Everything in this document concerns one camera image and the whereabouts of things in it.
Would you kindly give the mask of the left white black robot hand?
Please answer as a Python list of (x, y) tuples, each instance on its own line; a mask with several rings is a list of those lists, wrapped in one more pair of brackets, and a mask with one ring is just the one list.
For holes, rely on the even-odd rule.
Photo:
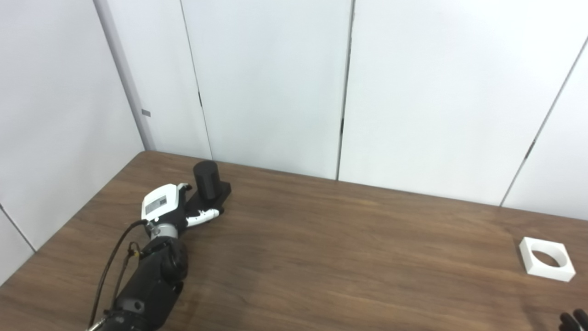
[(173, 226), (179, 234), (188, 228), (208, 223), (223, 212), (223, 203), (231, 193), (229, 183), (221, 182), (218, 196), (206, 199), (204, 189), (197, 189), (189, 199), (192, 189), (188, 183), (166, 184), (148, 193), (141, 203), (141, 220), (160, 228)]

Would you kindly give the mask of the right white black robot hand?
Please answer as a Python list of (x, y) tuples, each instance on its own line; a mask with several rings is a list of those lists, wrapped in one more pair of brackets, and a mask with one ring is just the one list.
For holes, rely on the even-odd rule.
[(583, 309), (575, 309), (572, 314), (560, 315), (559, 331), (588, 331), (588, 314)]

